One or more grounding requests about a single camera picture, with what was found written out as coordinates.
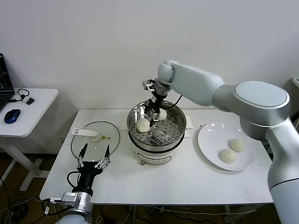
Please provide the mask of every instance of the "white robotic arm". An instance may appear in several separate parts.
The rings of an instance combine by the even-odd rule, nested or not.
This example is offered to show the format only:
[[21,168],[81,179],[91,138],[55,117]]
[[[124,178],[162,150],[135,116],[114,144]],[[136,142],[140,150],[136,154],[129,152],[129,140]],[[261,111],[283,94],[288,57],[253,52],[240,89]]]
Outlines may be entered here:
[[171,88],[199,105],[233,112],[248,136],[268,140],[274,153],[268,186],[278,215],[283,224],[299,223],[299,135],[285,90],[258,81],[226,85],[220,76],[172,60],[159,65],[155,82],[161,96]]

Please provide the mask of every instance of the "glass lid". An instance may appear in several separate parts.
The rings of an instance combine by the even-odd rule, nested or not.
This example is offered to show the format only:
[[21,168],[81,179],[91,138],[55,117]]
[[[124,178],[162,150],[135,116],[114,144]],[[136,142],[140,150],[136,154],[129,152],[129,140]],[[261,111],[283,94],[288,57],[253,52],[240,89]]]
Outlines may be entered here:
[[112,154],[119,145],[120,132],[117,127],[107,121],[96,121],[84,126],[82,129],[96,131],[97,137],[75,135],[71,142],[71,152],[75,158],[79,156],[80,150],[88,143],[83,161],[100,161],[104,158],[109,145]]

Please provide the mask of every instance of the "computer mouse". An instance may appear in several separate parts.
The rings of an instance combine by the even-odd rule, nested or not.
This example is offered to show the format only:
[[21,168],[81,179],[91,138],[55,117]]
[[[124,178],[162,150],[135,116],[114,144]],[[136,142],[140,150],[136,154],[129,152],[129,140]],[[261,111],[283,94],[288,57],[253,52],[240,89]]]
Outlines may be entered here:
[[8,111],[4,116],[4,122],[7,124],[12,124],[16,122],[19,115],[21,114],[20,109],[12,109],[11,111]]

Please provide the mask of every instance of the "steamed bun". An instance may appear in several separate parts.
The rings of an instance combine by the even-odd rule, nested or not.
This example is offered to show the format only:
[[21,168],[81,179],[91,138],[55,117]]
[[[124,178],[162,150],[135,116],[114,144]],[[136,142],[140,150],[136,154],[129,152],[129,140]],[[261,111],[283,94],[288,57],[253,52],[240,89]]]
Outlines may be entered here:
[[244,143],[241,139],[233,139],[230,141],[230,146],[232,147],[233,150],[236,152],[243,152],[245,150]]
[[145,118],[140,118],[136,123],[139,132],[147,132],[150,129],[150,122]]
[[233,163],[236,160],[236,154],[231,149],[224,149],[220,152],[220,157],[226,163]]
[[160,117],[159,120],[165,120],[167,118],[167,112],[164,109],[160,109]]

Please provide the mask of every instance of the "white table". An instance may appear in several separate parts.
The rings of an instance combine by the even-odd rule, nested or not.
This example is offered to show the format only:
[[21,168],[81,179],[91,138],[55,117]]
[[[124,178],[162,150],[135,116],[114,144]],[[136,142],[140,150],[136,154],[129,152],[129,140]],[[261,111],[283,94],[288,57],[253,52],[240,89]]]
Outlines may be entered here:
[[[93,204],[155,204],[155,205],[229,205],[265,204],[273,200],[268,190],[267,174],[271,165],[262,143],[255,141],[256,157],[252,165],[240,172],[221,170],[199,152],[197,134],[200,125],[211,122],[235,123],[239,119],[218,110],[183,110],[190,116],[194,128],[191,138],[184,139],[175,157],[163,166],[141,166],[133,154],[128,133],[121,131],[121,141],[111,156],[111,164],[93,183]],[[121,129],[121,120],[129,110],[80,110],[73,128],[105,120]],[[71,191],[66,181],[69,172],[76,170],[77,161],[71,154],[71,131],[68,133],[50,171],[40,198],[62,196]],[[76,175],[71,181],[76,182]]]
[[[47,178],[49,171],[40,170],[38,168],[43,161],[42,159],[37,159],[35,163],[32,163],[26,156],[24,156],[24,154],[14,146],[14,138],[24,138],[28,136],[58,95],[58,90],[56,89],[26,89],[30,92],[29,97],[35,99],[31,105],[27,105],[21,101],[13,102],[8,103],[0,111],[1,148],[7,154],[13,157],[13,161],[2,176],[2,179],[5,180],[15,162],[19,162],[29,171],[27,177],[20,187],[21,191],[27,191],[33,178]],[[18,88],[14,89],[16,94],[13,96],[13,98],[20,99],[17,90]],[[16,122],[12,124],[6,124],[4,122],[4,116],[12,109],[20,109],[21,114]]]

